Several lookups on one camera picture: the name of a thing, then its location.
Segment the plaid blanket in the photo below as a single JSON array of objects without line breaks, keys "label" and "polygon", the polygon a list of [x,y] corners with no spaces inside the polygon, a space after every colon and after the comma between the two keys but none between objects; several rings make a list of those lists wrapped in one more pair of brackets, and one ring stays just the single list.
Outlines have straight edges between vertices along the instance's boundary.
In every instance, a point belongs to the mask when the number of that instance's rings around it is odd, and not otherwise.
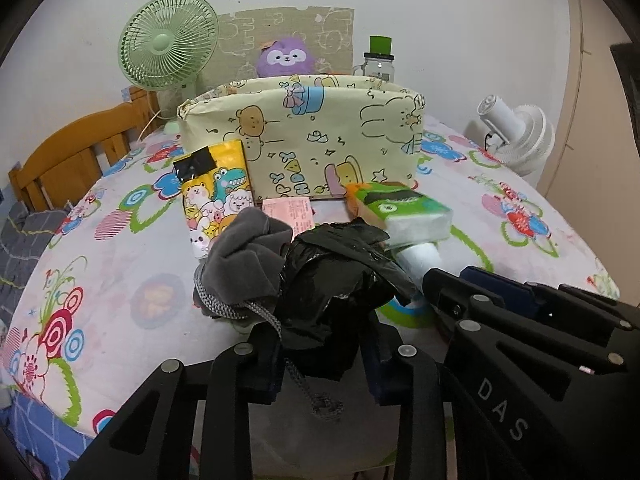
[{"label": "plaid blanket", "polygon": [[66,212],[29,213],[15,203],[0,231],[0,320],[11,325],[22,291]]}]

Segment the purple plush toy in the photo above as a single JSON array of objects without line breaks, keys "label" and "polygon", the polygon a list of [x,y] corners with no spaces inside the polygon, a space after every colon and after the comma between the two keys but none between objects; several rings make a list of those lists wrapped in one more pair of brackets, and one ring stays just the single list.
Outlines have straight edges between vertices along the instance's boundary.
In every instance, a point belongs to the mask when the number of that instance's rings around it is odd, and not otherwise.
[{"label": "purple plush toy", "polygon": [[315,74],[316,60],[306,49],[305,42],[298,38],[285,38],[265,48],[255,69],[258,77],[279,75]]}]

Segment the cartoon dinosaur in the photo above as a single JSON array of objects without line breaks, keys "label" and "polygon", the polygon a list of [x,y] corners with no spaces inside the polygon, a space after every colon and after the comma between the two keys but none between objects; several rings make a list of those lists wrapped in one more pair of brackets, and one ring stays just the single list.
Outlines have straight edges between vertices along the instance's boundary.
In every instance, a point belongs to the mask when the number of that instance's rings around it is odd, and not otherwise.
[{"label": "cartoon dinosaur", "polygon": [[213,201],[225,201],[226,196],[232,191],[244,186],[246,183],[246,173],[242,168],[220,168],[214,173],[213,178],[216,181],[216,194]]}]

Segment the floral tablecloth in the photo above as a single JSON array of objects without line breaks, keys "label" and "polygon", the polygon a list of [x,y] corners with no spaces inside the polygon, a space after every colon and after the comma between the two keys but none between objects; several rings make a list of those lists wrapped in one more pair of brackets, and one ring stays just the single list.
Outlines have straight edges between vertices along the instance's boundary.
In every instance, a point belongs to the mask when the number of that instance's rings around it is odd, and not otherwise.
[{"label": "floral tablecloth", "polygon": [[[619,296],[590,248],[531,186],[437,120],[425,117],[424,126],[414,187],[454,211],[451,236],[438,245],[445,270],[475,265]],[[147,137],[73,209],[34,270],[4,348],[4,373],[22,392],[89,436],[163,360],[213,359],[250,330],[193,307],[197,260],[171,165],[182,154],[178,137]],[[340,202],[314,209],[316,221],[346,219]],[[378,312],[406,342],[442,357],[428,307],[392,301]],[[359,359],[340,383],[311,383],[344,402],[342,421],[313,418],[285,380],[274,405],[251,407],[257,474],[328,476],[392,456],[398,410],[375,405]]]}]

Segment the black plastic bag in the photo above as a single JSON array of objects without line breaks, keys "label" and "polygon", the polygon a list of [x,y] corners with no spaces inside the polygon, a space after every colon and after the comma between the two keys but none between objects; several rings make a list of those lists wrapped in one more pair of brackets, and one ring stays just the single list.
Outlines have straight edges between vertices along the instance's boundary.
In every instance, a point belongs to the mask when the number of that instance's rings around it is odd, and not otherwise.
[{"label": "black plastic bag", "polygon": [[406,304],[416,293],[383,253],[387,238],[357,218],[301,233],[288,247],[274,314],[286,356],[303,374],[340,380],[353,365],[368,313],[394,296]]}]

